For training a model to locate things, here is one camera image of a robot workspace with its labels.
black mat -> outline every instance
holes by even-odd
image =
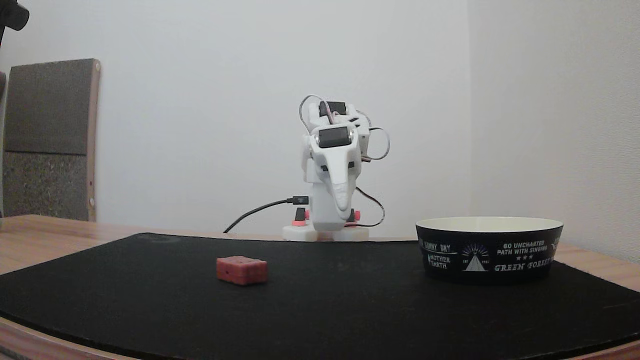
[[[217,280],[232,255],[267,260],[269,282]],[[416,242],[138,234],[0,276],[0,316],[145,359],[559,359],[640,339],[640,293],[559,263],[529,284],[448,284]]]

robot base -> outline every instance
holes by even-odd
[[[312,225],[285,226],[282,238],[286,241],[368,241],[369,229],[345,227],[340,231],[316,231]]]

black bowl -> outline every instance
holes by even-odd
[[[427,275],[469,284],[512,284],[548,275],[563,223],[454,217],[418,221],[415,227]]]

mountain logo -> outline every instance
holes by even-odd
[[[489,263],[489,252],[478,244],[467,245],[462,250],[462,263],[467,267],[464,271],[486,271],[483,264]]]

red block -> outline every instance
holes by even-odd
[[[238,285],[267,281],[267,262],[244,256],[229,256],[216,260],[216,273],[220,280]]]

